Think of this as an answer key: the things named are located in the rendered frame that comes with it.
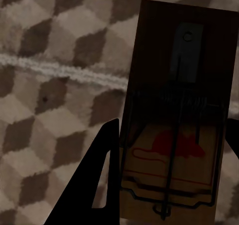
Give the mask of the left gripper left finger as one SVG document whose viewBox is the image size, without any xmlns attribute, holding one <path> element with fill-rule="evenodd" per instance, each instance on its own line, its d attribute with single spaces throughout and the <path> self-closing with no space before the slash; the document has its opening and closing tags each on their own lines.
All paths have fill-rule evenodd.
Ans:
<svg viewBox="0 0 239 225">
<path fill-rule="evenodd" d="M 107 152 L 107 203 L 92 208 Z M 44 225 L 120 225 L 119 119 L 105 123 Z"/>
</svg>

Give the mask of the mousetrap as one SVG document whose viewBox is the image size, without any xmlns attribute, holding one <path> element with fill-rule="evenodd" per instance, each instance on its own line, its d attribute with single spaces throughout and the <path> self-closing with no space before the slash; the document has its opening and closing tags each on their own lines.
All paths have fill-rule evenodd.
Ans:
<svg viewBox="0 0 239 225">
<path fill-rule="evenodd" d="M 141 0 L 119 133 L 119 218 L 214 225 L 239 12 Z"/>
</svg>

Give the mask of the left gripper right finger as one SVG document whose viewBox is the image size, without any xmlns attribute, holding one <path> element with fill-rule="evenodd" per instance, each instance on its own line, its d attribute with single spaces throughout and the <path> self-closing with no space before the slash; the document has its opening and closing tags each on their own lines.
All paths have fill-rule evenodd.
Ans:
<svg viewBox="0 0 239 225">
<path fill-rule="evenodd" d="M 225 140 L 239 158 L 239 120 L 228 118 Z"/>
</svg>

